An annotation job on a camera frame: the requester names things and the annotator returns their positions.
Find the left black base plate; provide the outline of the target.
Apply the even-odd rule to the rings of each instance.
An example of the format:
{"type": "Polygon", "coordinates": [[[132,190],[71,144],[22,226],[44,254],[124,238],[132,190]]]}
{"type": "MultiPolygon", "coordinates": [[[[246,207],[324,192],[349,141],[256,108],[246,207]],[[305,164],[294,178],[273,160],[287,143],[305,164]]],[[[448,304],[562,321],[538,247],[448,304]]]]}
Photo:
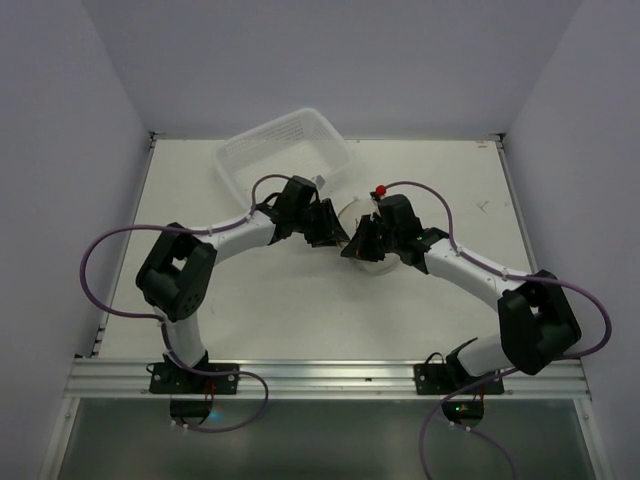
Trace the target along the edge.
{"type": "Polygon", "coordinates": [[[146,371],[151,375],[148,391],[156,395],[235,395],[238,386],[238,364],[204,363],[198,368],[215,376],[194,374],[170,360],[151,363],[146,371]]]}

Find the white plastic perforated basket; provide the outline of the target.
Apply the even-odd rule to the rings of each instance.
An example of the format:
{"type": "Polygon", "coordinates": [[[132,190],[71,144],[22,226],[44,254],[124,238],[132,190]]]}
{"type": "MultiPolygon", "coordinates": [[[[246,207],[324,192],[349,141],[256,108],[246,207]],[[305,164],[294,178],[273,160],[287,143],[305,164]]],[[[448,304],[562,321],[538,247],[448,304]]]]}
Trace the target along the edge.
{"type": "Polygon", "coordinates": [[[321,175],[329,191],[354,161],[349,145],[313,108],[302,108],[236,135],[216,146],[213,165],[232,198],[243,209],[251,189],[269,174],[321,175]]]}

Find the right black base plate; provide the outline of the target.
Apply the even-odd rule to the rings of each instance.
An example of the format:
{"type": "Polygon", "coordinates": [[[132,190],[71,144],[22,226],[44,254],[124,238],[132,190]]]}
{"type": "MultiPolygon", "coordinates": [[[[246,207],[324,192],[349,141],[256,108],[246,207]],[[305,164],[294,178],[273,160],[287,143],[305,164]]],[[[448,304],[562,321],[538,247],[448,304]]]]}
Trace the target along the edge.
{"type": "Polygon", "coordinates": [[[501,379],[489,380],[497,371],[482,376],[472,376],[461,366],[455,353],[443,356],[436,352],[425,361],[413,365],[413,380],[418,395],[448,395],[474,382],[484,383],[467,392],[467,395],[501,395],[505,392],[501,379]]]}

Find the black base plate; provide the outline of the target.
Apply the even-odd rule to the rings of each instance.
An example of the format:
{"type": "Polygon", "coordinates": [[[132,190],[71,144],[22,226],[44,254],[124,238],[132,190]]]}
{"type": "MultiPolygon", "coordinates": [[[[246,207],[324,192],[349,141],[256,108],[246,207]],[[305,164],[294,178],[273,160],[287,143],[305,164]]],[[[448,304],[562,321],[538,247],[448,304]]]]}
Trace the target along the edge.
{"type": "Polygon", "coordinates": [[[455,353],[443,356],[436,352],[425,361],[413,365],[413,380],[418,395],[448,395],[474,382],[484,383],[467,392],[467,395],[501,395],[505,392],[501,379],[489,380],[497,371],[482,376],[472,376],[461,366],[455,353]]]}
{"type": "Polygon", "coordinates": [[[151,375],[148,391],[156,395],[235,395],[238,386],[238,364],[204,363],[198,368],[215,376],[194,374],[170,360],[151,363],[146,371],[151,375]]]}

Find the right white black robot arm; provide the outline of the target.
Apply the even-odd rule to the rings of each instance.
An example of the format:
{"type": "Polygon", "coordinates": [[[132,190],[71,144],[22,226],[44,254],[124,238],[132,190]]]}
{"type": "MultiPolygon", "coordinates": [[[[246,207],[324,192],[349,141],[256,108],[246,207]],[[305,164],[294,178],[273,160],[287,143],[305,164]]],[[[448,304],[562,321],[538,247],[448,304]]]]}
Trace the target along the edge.
{"type": "Polygon", "coordinates": [[[338,219],[349,240],[344,258],[378,269],[387,256],[425,275],[443,279],[496,312],[495,334],[472,338],[452,350],[439,366],[438,378],[462,387],[503,369],[535,375],[560,358],[582,336],[577,319],[553,274],[540,280],[510,274],[490,262],[485,268],[464,258],[448,232],[425,228],[410,201],[397,194],[379,201],[354,200],[338,219]]]}

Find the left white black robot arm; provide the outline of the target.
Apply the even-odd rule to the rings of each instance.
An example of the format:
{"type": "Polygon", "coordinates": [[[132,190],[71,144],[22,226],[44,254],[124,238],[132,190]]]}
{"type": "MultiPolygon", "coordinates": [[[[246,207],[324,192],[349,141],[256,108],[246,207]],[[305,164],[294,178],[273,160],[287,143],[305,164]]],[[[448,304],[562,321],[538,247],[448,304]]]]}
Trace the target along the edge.
{"type": "Polygon", "coordinates": [[[247,214],[227,225],[162,228],[135,279],[143,298],[159,316],[165,357],[189,373],[202,372],[208,360],[198,310],[206,299],[214,268],[246,251],[301,234],[311,247],[349,241],[333,203],[316,185],[294,175],[282,191],[254,200],[247,214]]]}

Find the aluminium mounting rail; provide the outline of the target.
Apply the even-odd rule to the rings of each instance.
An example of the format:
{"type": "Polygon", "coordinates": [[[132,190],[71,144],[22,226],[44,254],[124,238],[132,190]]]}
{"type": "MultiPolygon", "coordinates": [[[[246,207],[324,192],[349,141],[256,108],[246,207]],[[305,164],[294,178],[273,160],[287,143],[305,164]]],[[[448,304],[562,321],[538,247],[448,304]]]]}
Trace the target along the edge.
{"type": "MultiPolygon", "coordinates": [[[[241,376],[232,380],[233,400],[427,400],[420,395],[414,360],[402,361],[269,361],[241,360],[241,376]]],[[[149,359],[78,359],[73,363],[64,396],[73,399],[197,398],[162,393],[165,376],[153,372],[149,359]]],[[[590,397],[578,361],[551,364],[536,376],[513,373],[503,379],[495,400],[583,400],[590,397]]]]}

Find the round white mesh laundry bag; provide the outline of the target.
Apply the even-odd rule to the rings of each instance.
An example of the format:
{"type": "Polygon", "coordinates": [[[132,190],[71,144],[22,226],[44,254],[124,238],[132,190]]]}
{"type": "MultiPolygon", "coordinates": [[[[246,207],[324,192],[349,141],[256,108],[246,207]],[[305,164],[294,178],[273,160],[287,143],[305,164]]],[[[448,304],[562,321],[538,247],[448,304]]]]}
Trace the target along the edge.
{"type": "MultiPolygon", "coordinates": [[[[377,206],[371,198],[354,197],[338,213],[338,220],[349,238],[353,238],[361,217],[370,216],[377,211],[377,206]]],[[[395,254],[386,254],[381,261],[369,262],[350,259],[350,262],[369,275],[384,275],[400,264],[400,258],[395,254]]]]}

